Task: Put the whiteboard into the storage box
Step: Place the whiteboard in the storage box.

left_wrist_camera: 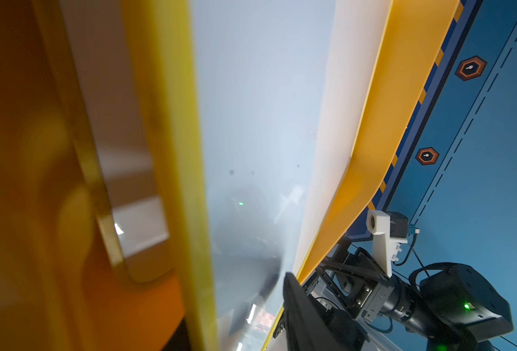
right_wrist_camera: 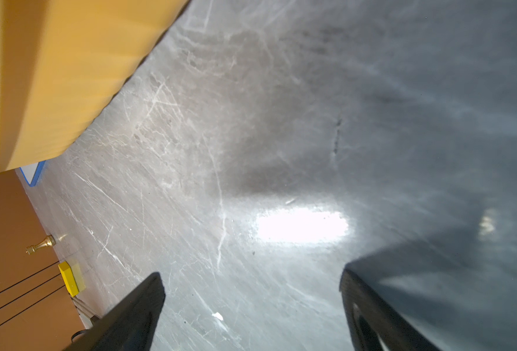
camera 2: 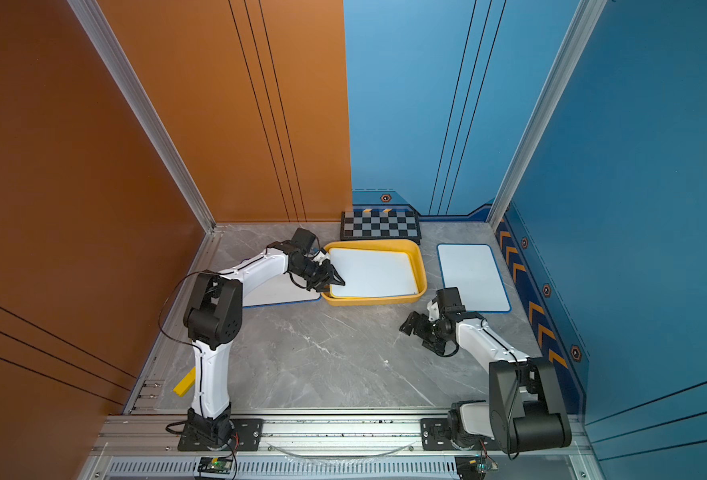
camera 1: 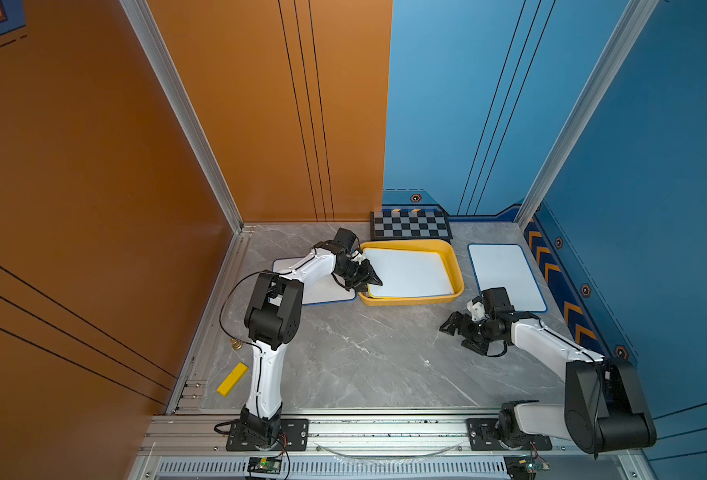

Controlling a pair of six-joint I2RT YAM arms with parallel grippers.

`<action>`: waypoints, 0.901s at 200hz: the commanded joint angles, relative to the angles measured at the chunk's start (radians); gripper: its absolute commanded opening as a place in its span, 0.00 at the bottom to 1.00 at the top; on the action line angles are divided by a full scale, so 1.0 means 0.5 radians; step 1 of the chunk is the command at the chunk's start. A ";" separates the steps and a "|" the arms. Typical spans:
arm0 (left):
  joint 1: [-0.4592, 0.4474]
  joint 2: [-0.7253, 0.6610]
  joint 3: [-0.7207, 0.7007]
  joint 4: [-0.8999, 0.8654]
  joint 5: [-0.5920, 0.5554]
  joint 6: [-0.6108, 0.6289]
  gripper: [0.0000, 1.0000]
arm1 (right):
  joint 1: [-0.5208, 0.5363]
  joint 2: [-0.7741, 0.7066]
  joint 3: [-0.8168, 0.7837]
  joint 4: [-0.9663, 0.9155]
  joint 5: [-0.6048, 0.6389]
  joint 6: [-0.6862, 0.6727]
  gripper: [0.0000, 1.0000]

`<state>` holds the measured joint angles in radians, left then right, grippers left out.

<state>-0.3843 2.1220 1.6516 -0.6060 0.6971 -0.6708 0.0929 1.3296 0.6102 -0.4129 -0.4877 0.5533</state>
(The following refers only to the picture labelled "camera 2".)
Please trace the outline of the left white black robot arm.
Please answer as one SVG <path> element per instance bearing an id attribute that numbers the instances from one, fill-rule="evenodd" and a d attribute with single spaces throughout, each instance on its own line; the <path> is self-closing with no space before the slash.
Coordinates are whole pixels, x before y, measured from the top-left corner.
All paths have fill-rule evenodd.
<path id="1" fill-rule="evenodd" d="M 180 438 L 180 451 L 237 450 L 229 362 L 243 326 L 244 298 L 281 276 L 288 276 L 303 290 L 318 293 L 346 284 L 317 235 L 304 228 L 233 267 L 195 271 L 185 277 L 193 280 L 183 324 L 188 332 L 186 343 L 195 355 L 194 398 L 187 418 L 166 427 Z"/>

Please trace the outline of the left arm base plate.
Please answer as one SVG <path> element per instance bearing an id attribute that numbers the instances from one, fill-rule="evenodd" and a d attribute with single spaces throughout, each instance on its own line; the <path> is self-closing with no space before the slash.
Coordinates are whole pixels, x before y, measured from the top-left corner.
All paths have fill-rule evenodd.
<path id="1" fill-rule="evenodd" d="M 185 425 L 178 443 L 181 452 L 223 451 L 231 453 L 255 452 L 259 450 L 264 420 L 262 418 L 235 418 L 231 420 L 231 437 L 228 444 L 206 439 L 195 428 Z"/>

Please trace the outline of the yellow plastic storage box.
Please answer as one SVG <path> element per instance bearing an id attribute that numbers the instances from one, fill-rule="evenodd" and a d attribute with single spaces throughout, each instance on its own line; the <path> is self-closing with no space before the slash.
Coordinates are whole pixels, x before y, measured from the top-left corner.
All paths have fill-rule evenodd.
<path id="1" fill-rule="evenodd" d="M 427 292 L 419 245 L 411 240 L 355 240 L 326 246 L 345 280 L 323 295 L 333 306 L 410 304 Z"/>

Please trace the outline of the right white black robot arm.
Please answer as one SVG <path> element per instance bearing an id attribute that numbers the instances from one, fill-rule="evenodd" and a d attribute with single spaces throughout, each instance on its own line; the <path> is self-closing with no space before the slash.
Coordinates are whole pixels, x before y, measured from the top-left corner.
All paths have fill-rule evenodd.
<path id="1" fill-rule="evenodd" d="M 453 447 L 477 449 L 493 441 L 515 458 L 573 442 L 555 366 L 503 339 L 483 314 L 465 308 L 459 289 L 437 290 L 427 312 L 411 312 L 399 331 L 419 337 L 423 348 L 441 358 L 463 350 L 487 372 L 489 397 L 457 402 L 447 412 L 445 438 Z"/>

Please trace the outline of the yellow-framed whiteboard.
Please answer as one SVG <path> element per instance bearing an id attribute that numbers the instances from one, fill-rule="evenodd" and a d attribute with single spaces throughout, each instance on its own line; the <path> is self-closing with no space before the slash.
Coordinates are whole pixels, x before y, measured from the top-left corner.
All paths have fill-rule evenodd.
<path id="1" fill-rule="evenodd" d="M 335 298 L 403 297 L 419 292 L 407 253 L 336 248 L 330 254 L 347 283 L 331 287 Z"/>

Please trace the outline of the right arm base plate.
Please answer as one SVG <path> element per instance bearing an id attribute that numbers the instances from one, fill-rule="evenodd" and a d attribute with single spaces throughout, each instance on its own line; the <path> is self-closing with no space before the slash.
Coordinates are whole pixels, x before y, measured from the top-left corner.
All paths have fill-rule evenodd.
<path id="1" fill-rule="evenodd" d="M 419 426 L 425 451 L 499 450 L 499 443 L 493 437 L 467 433 L 459 423 L 447 417 L 423 418 Z"/>

